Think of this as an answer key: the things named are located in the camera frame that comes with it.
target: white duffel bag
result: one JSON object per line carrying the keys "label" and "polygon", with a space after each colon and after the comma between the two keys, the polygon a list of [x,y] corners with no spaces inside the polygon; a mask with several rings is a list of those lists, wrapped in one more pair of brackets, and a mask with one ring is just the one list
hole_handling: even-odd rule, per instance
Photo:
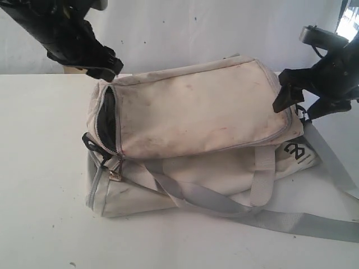
{"label": "white duffel bag", "polygon": [[[315,230],[323,218],[263,210],[276,179],[319,162],[300,139],[294,108],[273,112],[279,89],[271,70],[244,56],[99,82],[82,138],[89,149],[87,205],[105,217],[178,206],[332,238],[297,225],[309,221]],[[248,190],[248,201],[239,203]],[[352,241],[341,225],[358,226],[337,222],[332,239]]]}

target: white surface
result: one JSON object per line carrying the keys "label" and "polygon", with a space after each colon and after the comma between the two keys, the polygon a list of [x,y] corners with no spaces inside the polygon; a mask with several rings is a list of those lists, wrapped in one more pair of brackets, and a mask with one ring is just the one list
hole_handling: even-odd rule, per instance
{"label": "white surface", "polygon": [[[339,0],[109,0],[87,19],[98,39],[138,73],[188,66],[235,53],[273,70],[307,68],[317,60],[303,26],[335,31]],[[45,50],[0,10],[0,73],[62,72]]]}
{"label": "white surface", "polygon": [[[1,268],[358,268],[354,243],[178,210],[95,216],[84,205],[81,142],[94,84],[84,75],[0,76]],[[338,144],[351,147],[345,138]],[[270,209],[359,219],[358,204],[320,166],[279,180]]]}

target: white table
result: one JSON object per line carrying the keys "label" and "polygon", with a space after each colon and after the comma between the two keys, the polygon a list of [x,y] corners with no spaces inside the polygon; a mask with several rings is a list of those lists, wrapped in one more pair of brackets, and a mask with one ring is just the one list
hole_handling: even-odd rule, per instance
{"label": "white table", "polygon": [[[179,210],[95,216],[84,202],[81,142],[95,83],[85,75],[0,76],[1,268],[359,267],[359,244],[294,237]],[[337,144],[358,157],[355,140],[348,140],[359,136],[359,112],[353,113],[352,133],[331,132],[341,133],[344,140]],[[321,131],[330,128],[323,124]],[[269,208],[359,219],[359,205],[331,185],[322,166],[279,180]]]}

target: logo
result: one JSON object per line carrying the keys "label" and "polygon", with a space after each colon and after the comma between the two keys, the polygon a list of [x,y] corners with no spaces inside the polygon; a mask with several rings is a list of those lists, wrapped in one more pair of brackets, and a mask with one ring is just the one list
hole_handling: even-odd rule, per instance
{"label": "logo", "polygon": [[285,152],[289,152],[289,154],[293,154],[294,153],[294,157],[296,158],[296,160],[300,159],[301,157],[304,156],[305,154],[305,148],[303,147],[299,147],[298,144],[296,143],[289,143],[285,148],[284,148]]}

